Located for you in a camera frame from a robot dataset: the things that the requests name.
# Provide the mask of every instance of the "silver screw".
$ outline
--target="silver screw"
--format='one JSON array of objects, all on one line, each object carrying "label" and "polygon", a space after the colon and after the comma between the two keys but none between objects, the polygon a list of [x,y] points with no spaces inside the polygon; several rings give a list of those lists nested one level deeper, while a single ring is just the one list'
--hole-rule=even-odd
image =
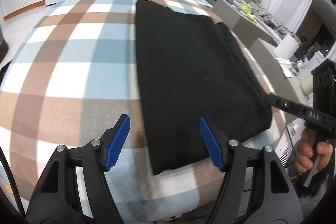
[{"label": "silver screw", "polygon": [[58,152],[62,152],[63,150],[65,149],[65,146],[64,145],[59,145],[57,148],[56,148],[56,150],[58,151]]},{"label": "silver screw", "polygon": [[237,140],[229,140],[229,145],[231,145],[231,146],[237,146],[238,145],[238,141]]},{"label": "silver screw", "polygon": [[266,146],[265,146],[265,150],[266,150],[267,152],[272,152],[272,151],[273,151],[273,148],[272,148],[271,146],[269,146],[269,145],[266,145]]},{"label": "silver screw", "polygon": [[93,140],[91,141],[91,144],[92,144],[93,146],[100,145],[100,139],[93,139]]}]

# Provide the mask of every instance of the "human hand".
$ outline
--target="human hand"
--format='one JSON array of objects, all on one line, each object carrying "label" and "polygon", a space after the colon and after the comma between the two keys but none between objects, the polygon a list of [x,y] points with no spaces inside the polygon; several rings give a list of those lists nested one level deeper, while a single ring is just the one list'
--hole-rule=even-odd
[{"label": "human hand", "polygon": [[[313,168],[313,162],[310,158],[314,155],[313,148],[308,144],[309,133],[307,130],[302,132],[301,140],[299,143],[299,152],[297,155],[297,159],[295,161],[295,168],[301,172],[307,172]],[[330,161],[331,155],[333,153],[333,147],[330,143],[327,142],[319,142],[316,146],[317,154],[321,155],[320,163],[317,166],[315,171],[316,175],[319,171],[321,171]]]}]

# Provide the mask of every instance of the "yellow-green object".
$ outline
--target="yellow-green object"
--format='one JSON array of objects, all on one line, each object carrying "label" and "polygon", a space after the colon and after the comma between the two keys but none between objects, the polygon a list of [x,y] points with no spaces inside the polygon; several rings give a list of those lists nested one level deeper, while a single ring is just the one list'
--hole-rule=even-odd
[{"label": "yellow-green object", "polygon": [[252,15],[252,14],[250,14],[250,13],[247,13],[247,14],[245,14],[245,16],[246,16],[249,20],[255,21],[255,17],[254,17],[254,15]]},{"label": "yellow-green object", "polygon": [[242,0],[239,4],[239,9],[244,13],[244,14],[252,14],[252,7],[248,3],[246,3],[244,0]]}]

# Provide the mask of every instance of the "black clothing pile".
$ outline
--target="black clothing pile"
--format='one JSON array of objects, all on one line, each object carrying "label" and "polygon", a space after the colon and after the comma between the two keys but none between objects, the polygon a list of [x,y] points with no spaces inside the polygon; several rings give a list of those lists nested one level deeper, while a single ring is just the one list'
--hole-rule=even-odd
[{"label": "black clothing pile", "polygon": [[199,118],[244,142],[270,127],[271,108],[235,38],[207,16],[139,0],[137,77],[153,174],[207,158]]}]

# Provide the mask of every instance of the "plaid blanket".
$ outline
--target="plaid blanket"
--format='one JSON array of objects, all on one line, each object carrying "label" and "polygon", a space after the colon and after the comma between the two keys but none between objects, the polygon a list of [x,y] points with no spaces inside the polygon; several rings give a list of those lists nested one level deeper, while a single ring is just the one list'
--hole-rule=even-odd
[{"label": "plaid blanket", "polygon": [[[0,146],[22,198],[30,199],[56,146],[85,145],[113,127],[122,113],[130,116],[131,131],[116,166],[105,175],[125,222],[172,217],[216,198],[223,174],[210,159],[152,175],[137,86],[136,1],[62,0],[33,28],[13,59],[0,86]],[[151,1],[220,21],[196,0]],[[236,39],[264,90],[274,92]],[[275,146],[284,120],[273,109],[270,129],[245,145]],[[77,171],[83,211],[91,215],[83,172]],[[0,176],[8,183],[1,166]]]}]

